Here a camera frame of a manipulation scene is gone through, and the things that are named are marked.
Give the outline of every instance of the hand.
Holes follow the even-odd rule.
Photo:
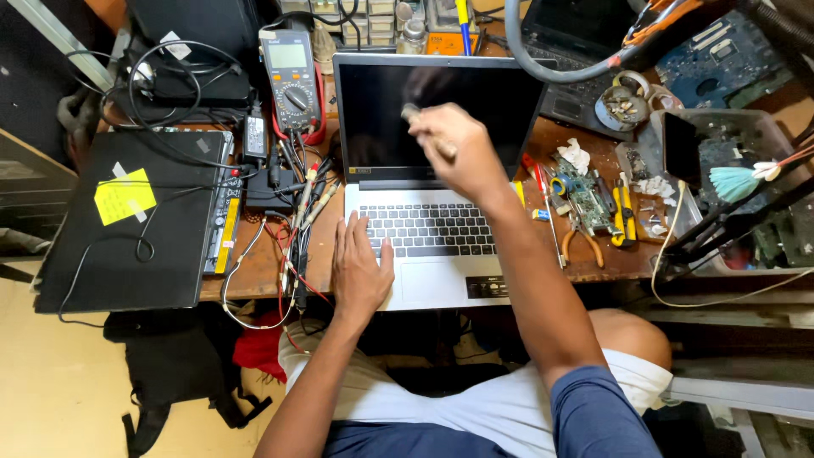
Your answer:
[[[409,132],[417,137],[418,144],[424,148],[435,175],[475,205],[483,208],[492,196],[509,189],[509,178],[492,146],[486,126],[455,103],[424,108],[421,118],[410,127]],[[431,135],[457,146],[453,161],[444,159],[435,150],[430,141]]]
[[[344,218],[336,225],[334,249],[334,295],[336,311],[331,327],[339,326],[359,337],[373,313],[382,305],[393,285],[393,247],[390,238],[382,243],[382,266],[367,237],[368,218],[351,212],[348,226]]]

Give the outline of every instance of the pliers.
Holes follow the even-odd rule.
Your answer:
[[[571,244],[571,240],[574,238],[574,235],[579,232],[591,245],[593,254],[597,258],[597,265],[599,267],[604,267],[605,258],[602,257],[602,251],[599,249],[599,244],[593,239],[593,237],[588,235],[588,232],[582,226],[580,216],[575,213],[576,211],[568,213],[568,218],[571,220],[571,230],[565,235],[565,238],[562,239],[562,256],[565,258],[566,262],[571,261],[568,254],[568,245]]]

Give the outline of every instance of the black backpack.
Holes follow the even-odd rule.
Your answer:
[[[125,357],[138,405],[138,428],[130,414],[122,416],[129,458],[150,450],[158,439],[173,403],[209,399],[230,428],[242,428],[268,407],[253,395],[243,396],[240,367],[232,363],[234,342],[241,327],[217,304],[191,309],[113,312],[105,322],[104,337],[125,343]],[[244,415],[232,392],[254,407]]]

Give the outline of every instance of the floor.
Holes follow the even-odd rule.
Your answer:
[[[38,262],[10,264],[35,273]],[[102,338],[100,329],[62,324],[54,315],[33,312],[28,285],[0,279],[0,431],[6,458],[88,456],[124,458],[121,416],[133,422],[138,409],[131,390],[124,344]],[[102,323],[107,314],[82,319]],[[208,401],[173,405],[164,431],[147,458],[186,456],[249,457],[285,394],[276,381],[266,385],[261,372],[243,370],[243,386],[271,406],[244,429],[229,429]],[[240,401],[244,412],[249,404]]]

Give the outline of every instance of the yellow box cutter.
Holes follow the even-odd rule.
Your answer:
[[[613,198],[616,201],[616,214],[614,225],[622,231],[621,234],[610,238],[614,246],[625,248],[636,243],[636,218],[633,214],[633,205],[630,201],[628,177],[622,172],[616,180],[613,189]]]

